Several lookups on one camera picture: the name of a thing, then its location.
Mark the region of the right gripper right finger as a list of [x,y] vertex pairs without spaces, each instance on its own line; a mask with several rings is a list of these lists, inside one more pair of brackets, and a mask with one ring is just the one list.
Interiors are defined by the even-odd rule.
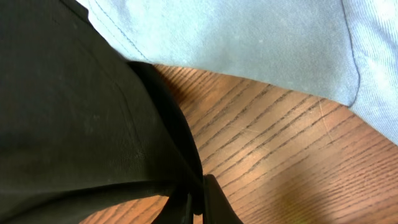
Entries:
[[204,176],[205,211],[204,224],[243,224],[229,204],[215,176]]

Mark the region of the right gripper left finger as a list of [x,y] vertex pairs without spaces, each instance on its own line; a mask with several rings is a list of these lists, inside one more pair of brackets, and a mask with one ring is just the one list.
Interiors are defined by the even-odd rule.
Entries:
[[175,191],[152,224],[192,224],[192,196]]

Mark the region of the black t-shirt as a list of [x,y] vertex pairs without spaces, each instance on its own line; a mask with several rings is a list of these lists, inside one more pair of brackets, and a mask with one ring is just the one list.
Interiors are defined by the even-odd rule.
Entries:
[[87,15],[75,1],[1,2],[1,222],[78,223],[177,189],[201,214],[203,171],[178,104]]

